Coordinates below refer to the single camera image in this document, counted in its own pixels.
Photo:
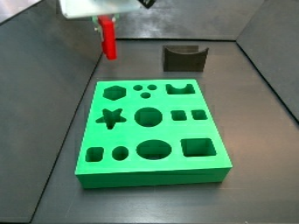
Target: hexagon-shaped hole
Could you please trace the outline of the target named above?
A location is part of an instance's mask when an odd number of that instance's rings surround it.
[[[116,101],[127,96],[127,89],[120,86],[108,87],[104,90],[103,96],[111,101]]]

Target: square hole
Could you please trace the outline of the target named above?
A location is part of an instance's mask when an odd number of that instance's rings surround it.
[[[101,147],[88,148],[85,161],[87,162],[99,162],[103,159],[104,149]]]
[[[183,139],[182,152],[187,158],[216,156],[216,151],[210,138]]]
[[[172,119],[175,121],[186,121],[187,120],[187,116],[183,110],[174,110],[172,111]]]
[[[192,115],[194,120],[207,120],[208,119],[206,112],[202,109],[192,110],[191,115]]]

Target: arch-shaped hole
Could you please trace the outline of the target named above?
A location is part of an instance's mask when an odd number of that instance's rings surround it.
[[[85,161],[99,162],[103,159],[104,149],[101,147],[91,147],[87,150]]]
[[[128,149],[127,147],[119,146],[112,151],[112,157],[115,160],[121,161],[127,159],[128,156]]]
[[[167,158],[171,152],[171,145],[162,140],[148,140],[136,146],[137,155],[150,160]]]
[[[135,121],[147,128],[154,127],[163,121],[163,113],[156,108],[140,108],[135,112]]]
[[[192,84],[187,84],[186,87],[183,88],[178,88],[178,87],[174,87],[171,84],[167,84],[166,91],[168,95],[194,95],[195,94]]]

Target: shape sorter board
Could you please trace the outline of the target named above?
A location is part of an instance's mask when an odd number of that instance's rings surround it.
[[[75,171],[84,188],[220,182],[231,167],[196,80],[97,83]]]

